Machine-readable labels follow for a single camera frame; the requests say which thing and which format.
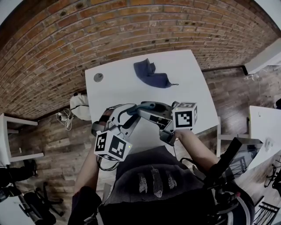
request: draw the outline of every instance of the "forearm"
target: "forearm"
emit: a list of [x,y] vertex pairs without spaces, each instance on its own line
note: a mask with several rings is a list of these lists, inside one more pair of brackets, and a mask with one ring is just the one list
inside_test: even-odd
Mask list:
[[187,150],[191,158],[202,167],[205,172],[216,164],[219,159],[212,153],[191,130],[176,131],[176,136]]
[[88,186],[92,189],[97,189],[99,167],[97,164],[97,156],[94,154],[94,149],[91,148],[74,186],[74,194],[76,194],[82,187]]

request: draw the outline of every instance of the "blue cloth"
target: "blue cloth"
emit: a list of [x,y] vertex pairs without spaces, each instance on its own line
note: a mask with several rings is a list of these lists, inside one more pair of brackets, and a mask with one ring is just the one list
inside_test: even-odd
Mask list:
[[150,63],[148,58],[144,61],[134,63],[133,66],[137,77],[147,85],[159,88],[172,86],[166,73],[154,73],[156,69],[155,65],[154,63]]

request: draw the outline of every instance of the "white marker cube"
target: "white marker cube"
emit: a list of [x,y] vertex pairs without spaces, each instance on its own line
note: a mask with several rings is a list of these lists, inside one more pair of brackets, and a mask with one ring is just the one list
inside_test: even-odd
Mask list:
[[197,121],[197,103],[181,102],[173,110],[174,130],[193,129]]
[[111,131],[97,131],[95,151],[97,156],[109,161],[124,161],[132,145]]

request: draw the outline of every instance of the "gray round object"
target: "gray round object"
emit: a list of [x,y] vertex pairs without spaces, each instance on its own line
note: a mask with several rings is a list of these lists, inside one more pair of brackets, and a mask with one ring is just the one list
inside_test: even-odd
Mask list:
[[103,78],[104,78],[104,75],[103,75],[102,73],[97,73],[97,74],[94,76],[94,81],[100,82],[100,81],[102,81]]

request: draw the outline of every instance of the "white table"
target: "white table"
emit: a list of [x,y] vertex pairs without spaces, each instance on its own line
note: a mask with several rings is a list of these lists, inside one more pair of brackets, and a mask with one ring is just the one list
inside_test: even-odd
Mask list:
[[[133,64],[146,58],[150,63],[155,63],[155,73],[167,73],[170,82],[179,85],[162,89],[143,83],[136,76]],[[94,75],[97,73],[104,76],[101,82],[94,81]],[[177,101],[198,103],[198,120],[193,132],[199,133],[218,124],[210,91],[191,50],[126,58],[88,69],[85,74],[92,122],[98,121],[106,108],[117,104],[156,101],[171,105]],[[129,141],[133,148],[139,149],[164,144],[159,139],[159,127],[143,118]]]
[[250,137],[265,143],[267,138],[274,141],[273,147],[266,151],[264,145],[249,165],[252,169],[281,150],[281,110],[250,106]]
[[11,123],[20,123],[20,124],[27,124],[37,126],[37,122],[29,121],[29,120],[21,120],[12,117],[5,116],[4,113],[0,115],[0,162],[3,165],[10,165],[11,162],[21,161],[21,160],[28,160],[37,157],[44,156],[43,153],[26,155],[26,156],[17,156],[12,157],[9,140],[8,140],[8,133],[18,133],[18,131],[10,130],[7,128],[7,122]]

